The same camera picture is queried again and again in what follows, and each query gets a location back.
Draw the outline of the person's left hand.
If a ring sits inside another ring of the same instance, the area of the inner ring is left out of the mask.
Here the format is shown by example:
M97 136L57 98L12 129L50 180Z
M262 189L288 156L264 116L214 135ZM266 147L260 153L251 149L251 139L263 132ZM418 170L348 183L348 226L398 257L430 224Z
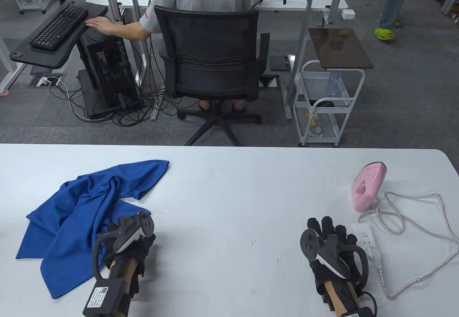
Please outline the person's left hand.
M145 258L147 257L151 246L153 245L156 235L152 235L149 238L139 238L133 241L125 250L120 253L116 253L113 250L115 242L114 238L108 238L102 241L103 245L100 247L103 255L99 255L98 262L99 268L106 266L110 268L113 260L117 258L135 258L137 260L136 275L144 275L145 272Z

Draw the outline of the person's right hand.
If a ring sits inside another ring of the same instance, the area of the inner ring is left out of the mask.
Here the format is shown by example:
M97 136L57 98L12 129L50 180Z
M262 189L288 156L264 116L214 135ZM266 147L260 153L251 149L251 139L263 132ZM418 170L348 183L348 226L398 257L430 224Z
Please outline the person's right hand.
M309 261L319 295L325 294L329 281L344 287L351 284L357 296L361 295L369 276L368 258L357 246L357 237L347 233L345 226L334 226L329 216L321 222L309 218L300 237L300 248Z

